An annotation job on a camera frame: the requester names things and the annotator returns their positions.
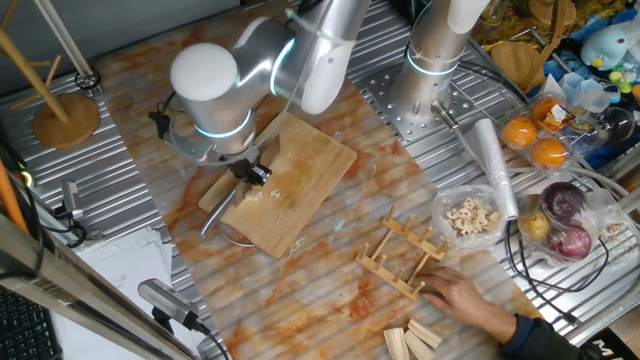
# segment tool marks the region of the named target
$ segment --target marble-patterned tabletop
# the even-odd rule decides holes
[[[398,221],[415,214],[416,232],[426,229],[437,189],[348,80],[320,116],[292,110],[355,150],[358,158],[290,251],[275,260],[256,249],[233,246],[215,233],[200,238],[197,230],[206,213],[198,201],[221,172],[197,167],[174,152],[158,139],[147,113],[170,93],[169,68],[181,49],[198,42],[231,48],[253,19],[283,18],[285,3],[237,9],[93,64],[102,73],[113,120],[230,354],[236,360],[386,359],[382,330],[406,326],[414,318],[443,335],[438,358],[493,358],[497,343],[487,335],[445,319],[421,298],[404,298],[354,262],[365,242],[375,246],[384,236],[380,220],[393,203]],[[259,128],[283,107],[283,100],[268,97],[255,111]],[[181,133],[193,133],[188,121],[177,120],[176,125]],[[421,257],[397,238],[385,253],[385,267],[395,272],[404,266],[406,274]],[[443,263],[471,277],[487,299],[505,309],[537,315],[488,252],[449,251]]]

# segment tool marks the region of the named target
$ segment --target blue plush toy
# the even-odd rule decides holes
[[[584,43],[580,57],[586,65],[601,71],[610,70],[622,60],[627,47],[627,35],[624,31],[608,27],[596,32]]]

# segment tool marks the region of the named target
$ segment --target perforated metal plate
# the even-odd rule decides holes
[[[406,116],[403,117],[402,114],[397,111],[391,101],[389,93],[391,84],[393,84],[401,69],[402,64],[392,66],[387,70],[366,78],[364,84],[367,91],[371,93],[371,96],[375,99],[371,106],[376,111],[382,111],[382,113],[386,115],[389,126],[395,129],[400,137],[407,141],[413,141],[436,129],[442,125],[442,122],[439,117],[427,121],[414,120]],[[455,89],[450,89],[450,92],[451,101],[448,106],[449,114],[457,118],[473,111],[473,101]]]

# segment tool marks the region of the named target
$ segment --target robotic arm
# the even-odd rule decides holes
[[[210,146],[198,148],[171,134],[161,136],[197,162],[213,154],[251,185],[263,185],[251,109],[266,95],[292,98],[320,114],[338,95],[369,1],[316,0],[289,13],[295,33],[266,17],[253,21],[231,51],[211,43],[184,49],[171,66],[171,83]]]
[[[406,61],[390,96],[403,117],[433,118],[446,107],[449,84],[471,28],[489,0],[435,0],[413,29]],[[184,49],[171,66],[171,83],[207,140],[192,144],[173,134],[162,112],[151,113],[159,136],[194,161],[224,164],[250,185],[271,171],[260,164],[251,109],[269,93],[309,114],[325,111],[338,95],[367,0],[303,0],[296,32],[270,19],[253,21],[231,51],[211,43]]]

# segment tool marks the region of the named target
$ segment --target wooden cutting board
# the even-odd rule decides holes
[[[275,258],[296,241],[357,157],[355,151],[291,114],[282,121],[280,153],[269,166],[273,175],[237,207],[231,205],[220,220]],[[200,199],[200,208],[211,211],[236,184],[227,171]]]

